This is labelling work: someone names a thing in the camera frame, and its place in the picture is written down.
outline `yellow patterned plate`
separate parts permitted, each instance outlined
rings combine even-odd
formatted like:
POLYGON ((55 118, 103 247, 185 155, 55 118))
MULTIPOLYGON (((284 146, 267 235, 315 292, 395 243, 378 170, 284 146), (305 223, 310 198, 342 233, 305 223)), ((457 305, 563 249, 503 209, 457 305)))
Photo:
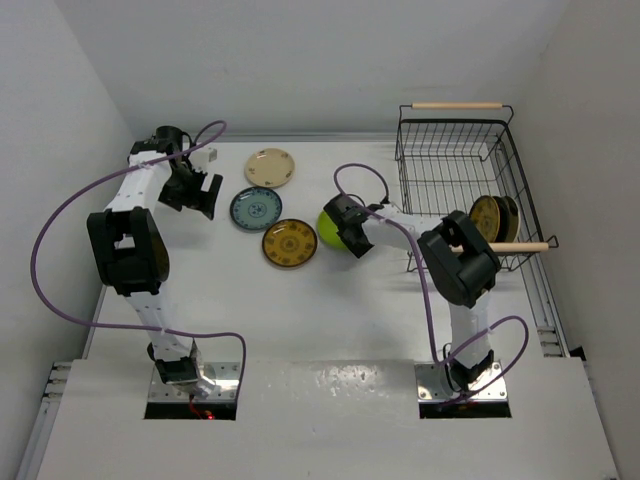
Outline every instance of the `yellow patterned plate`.
POLYGON ((265 148, 247 160, 244 174, 254 185, 276 188, 293 176, 296 164, 291 155, 279 148, 265 148))
POLYGON ((316 232, 302 220, 280 220, 262 237, 262 251, 267 260, 279 267, 299 267, 313 257, 317 248, 316 232))
POLYGON ((478 198, 469 211, 469 217, 487 242, 496 241, 500 231, 500 208, 493 197, 483 195, 478 198))

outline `black wire dish rack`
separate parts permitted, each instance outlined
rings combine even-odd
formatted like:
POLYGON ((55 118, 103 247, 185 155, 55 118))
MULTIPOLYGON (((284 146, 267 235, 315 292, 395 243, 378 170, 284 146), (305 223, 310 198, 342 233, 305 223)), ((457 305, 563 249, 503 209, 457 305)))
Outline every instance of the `black wire dish rack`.
MULTIPOLYGON (((545 240, 518 150, 509 131, 513 108, 497 103, 414 103, 400 106, 396 161, 405 213, 445 217, 454 210, 469 213, 482 195, 509 196, 520 214, 519 245, 501 252, 502 270, 514 271, 534 252, 557 248, 555 235, 545 240), (412 118, 418 110, 497 112, 496 119, 412 118)), ((416 270, 409 253, 408 271, 416 270)))

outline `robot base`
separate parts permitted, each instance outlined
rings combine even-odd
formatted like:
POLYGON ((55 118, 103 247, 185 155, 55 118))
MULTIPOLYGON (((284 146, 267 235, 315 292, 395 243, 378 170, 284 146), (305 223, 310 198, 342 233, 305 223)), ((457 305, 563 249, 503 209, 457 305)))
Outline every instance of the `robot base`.
MULTIPOLYGON (((236 390, 240 376, 240 364, 215 362, 204 364, 205 375, 215 378, 216 387, 207 398, 197 398, 193 407, 206 418, 205 411, 211 412, 216 420, 236 419, 236 390)), ((158 370, 153 368, 145 419, 192 419, 198 416, 189 408, 189 396, 160 380, 158 370)))
MULTIPOLYGON (((503 379, 471 397, 467 402, 442 407, 441 404, 458 396, 447 382, 444 367, 432 363, 415 365, 418 387, 420 418, 510 418, 507 386, 503 379)), ((470 390, 477 390, 500 375, 502 367, 493 362, 475 382, 470 390)))

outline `beige plate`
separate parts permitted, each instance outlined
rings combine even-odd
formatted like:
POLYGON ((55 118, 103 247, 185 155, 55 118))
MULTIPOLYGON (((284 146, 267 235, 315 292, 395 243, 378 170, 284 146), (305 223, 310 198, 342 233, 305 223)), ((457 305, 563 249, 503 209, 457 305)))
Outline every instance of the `beige plate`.
POLYGON ((244 174, 254 185, 276 188, 293 176, 296 164, 291 155, 279 148, 265 148, 249 157, 244 174))

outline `purple cable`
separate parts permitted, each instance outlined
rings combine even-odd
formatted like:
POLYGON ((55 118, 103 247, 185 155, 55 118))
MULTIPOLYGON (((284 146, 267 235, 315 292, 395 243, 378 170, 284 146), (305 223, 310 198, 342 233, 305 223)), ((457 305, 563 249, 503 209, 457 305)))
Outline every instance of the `purple cable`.
MULTIPOLYGON (((344 189, 340 186, 340 182, 338 180, 338 174, 342 170, 344 170, 346 168, 354 168, 354 167, 364 168, 365 170, 369 170, 371 173, 376 175, 380 179, 382 184, 384 185, 385 198, 389 198, 389 185, 387 184, 387 181, 380 174, 380 172, 378 172, 375 168, 370 167, 369 165, 365 165, 363 163, 345 163, 344 165, 339 166, 336 169, 336 171, 333 173, 333 182, 335 183, 336 188, 338 189, 338 191, 342 195, 346 196, 346 195, 349 195, 349 194, 346 193, 344 191, 344 189)), ((500 375, 498 375, 496 378, 491 380, 489 383, 484 385, 479 390, 472 390, 472 391, 466 392, 466 393, 460 395, 459 397, 456 397, 456 398, 454 398, 452 400, 448 400, 446 402, 443 402, 442 406, 444 407, 444 406, 452 405, 454 403, 458 403, 458 402, 460 402, 462 400, 466 400, 469 397, 472 397, 473 395, 481 392, 482 390, 484 390, 485 388, 489 387, 494 382, 496 382, 499 379, 501 379, 509 370, 511 370, 513 368, 513 366, 516 364, 516 362, 518 360, 520 360, 520 357, 522 357, 525 349, 527 348, 527 345, 529 343, 529 328, 527 327, 527 323, 521 317, 519 317, 517 315, 509 315, 508 317, 501 318, 500 320, 494 322, 491 326, 489 326, 489 328, 485 328, 484 330, 479 331, 478 333, 476 333, 472 337, 469 337, 458 348, 456 348, 453 352, 451 352, 444 360, 442 360, 442 361, 438 360, 438 350, 437 350, 437 347, 436 347, 435 329, 433 327, 433 314, 431 312, 431 302, 429 301, 429 287, 428 287, 428 284, 427 284, 427 277, 426 277, 426 275, 424 273, 424 267, 422 266, 422 255, 421 255, 421 252, 420 252, 420 247, 418 247, 418 244, 415 241, 415 239, 413 238, 413 236, 411 235, 411 233, 409 233, 409 231, 406 228, 404 228, 404 226, 399 224, 398 222, 394 222, 391 219, 385 218, 382 215, 376 213, 375 211, 369 210, 365 206, 358 206, 358 208, 360 210, 362 210, 363 212, 367 213, 368 215, 371 215, 374 218, 377 218, 378 220, 382 220, 382 221, 388 223, 389 225, 391 225, 392 227, 397 228, 398 230, 400 230, 404 234, 405 237, 407 237, 407 240, 409 241, 409 245, 411 246, 411 251, 413 252, 413 256, 416 259, 416 264, 418 266, 418 276, 420 277, 420 284, 422 286, 422 298, 424 300, 424 309, 425 309, 425 312, 427 314, 427 330, 429 332, 429 347, 431 349, 431 357, 433 358, 433 363, 435 365, 437 365, 439 367, 446 367, 449 363, 451 363, 453 361, 453 359, 457 355, 460 354, 460 352, 462 352, 465 348, 467 348, 473 342, 475 342, 478 339, 484 337, 491 330, 493 330, 494 328, 498 327, 499 325, 502 325, 503 323, 505 323, 505 322, 507 322, 509 320, 518 321, 522 325, 522 327, 524 328, 524 341, 522 342, 522 347, 520 348, 520 351, 517 353, 517 355, 511 361, 511 363, 509 363, 509 365, 507 365, 504 368, 504 370, 502 370, 500 375)))
MULTIPOLYGON (((33 288, 36 291, 36 295, 38 295, 38 297, 40 298, 42 303, 44 303, 44 305, 49 310, 51 310, 53 313, 55 313, 59 317, 62 317, 65 320, 67 320, 67 321, 69 321, 71 323, 75 323, 77 325, 82 325, 84 327, 120 328, 120 329, 124 329, 124 330, 145 330, 145 331, 148 331, 148 332, 160 332, 160 331, 162 331, 162 328, 160 328, 160 327, 147 327, 147 326, 144 326, 144 325, 128 325, 128 324, 123 324, 123 323, 94 323, 94 322, 89 322, 89 321, 86 321, 86 320, 81 320, 79 318, 75 318, 75 317, 72 317, 71 315, 68 315, 68 314, 64 313, 62 310, 60 310, 58 307, 56 307, 54 304, 52 304, 49 301, 49 299, 45 296, 44 292, 42 291, 42 288, 40 287, 40 283, 38 282, 38 276, 37 276, 37 273, 36 273, 36 263, 37 263, 37 259, 38 259, 38 251, 40 250, 40 245, 42 244, 42 239, 44 238, 45 234, 49 230, 49 227, 51 227, 51 224, 55 221, 56 218, 58 218, 58 216, 64 211, 64 209, 67 208, 78 197, 84 195, 89 190, 94 189, 98 185, 102 185, 103 183, 108 182, 109 180, 112 180, 112 179, 114 179, 116 177, 119 177, 121 175, 126 175, 127 173, 133 172, 133 171, 138 170, 140 168, 144 168, 144 167, 147 167, 147 166, 152 166, 152 165, 155 165, 155 164, 160 163, 160 162, 166 162, 167 160, 173 160, 174 158, 178 158, 178 157, 180 157, 182 155, 188 155, 191 152, 195 152, 196 150, 198 150, 198 149, 200 149, 200 148, 202 148, 202 147, 204 147, 206 145, 209 145, 212 142, 215 142, 224 133, 224 131, 227 129, 227 122, 225 122, 224 120, 216 120, 215 122, 211 122, 210 124, 205 125, 204 128, 202 130, 200 130, 200 132, 198 132, 198 135, 196 135, 196 138, 195 138, 195 141, 194 141, 194 142, 197 142, 198 139, 202 136, 202 134, 204 132, 206 132, 211 127, 214 127, 216 125, 220 125, 220 129, 214 135, 212 135, 211 137, 209 137, 208 139, 206 139, 202 143, 194 145, 193 147, 191 147, 191 148, 189 148, 187 150, 181 151, 181 152, 173 153, 173 154, 167 155, 165 157, 155 158, 153 160, 149 160, 148 162, 144 162, 144 163, 141 163, 139 165, 134 165, 133 167, 123 168, 122 170, 118 170, 117 172, 113 172, 113 173, 111 173, 111 174, 109 174, 109 175, 107 175, 105 177, 102 177, 102 178, 96 180, 93 183, 90 183, 86 187, 78 190, 76 193, 71 195, 67 200, 62 202, 62 204, 58 208, 56 208, 56 210, 51 214, 49 219, 45 222, 44 226, 42 227, 42 230, 40 230, 40 233, 38 234, 38 237, 36 238, 35 243, 33 244, 33 250, 31 251, 31 262, 30 262, 31 283, 33 284, 33 288)), ((245 342, 245 339, 244 339, 244 337, 242 335, 240 335, 239 333, 235 333, 235 332, 189 333, 189 332, 182 332, 180 330, 173 330, 173 329, 166 329, 165 332, 166 333, 171 333, 173 335, 178 335, 180 337, 189 337, 189 338, 235 337, 238 340, 240 340, 240 343, 242 344, 242 366, 240 367, 240 376, 238 378, 238 389, 236 390, 236 403, 238 402, 238 398, 240 396, 240 387, 242 385, 242 379, 244 378, 244 369, 245 369, 245 364, 246 364, 246 359, 247 359, 247 343, 245 342)))

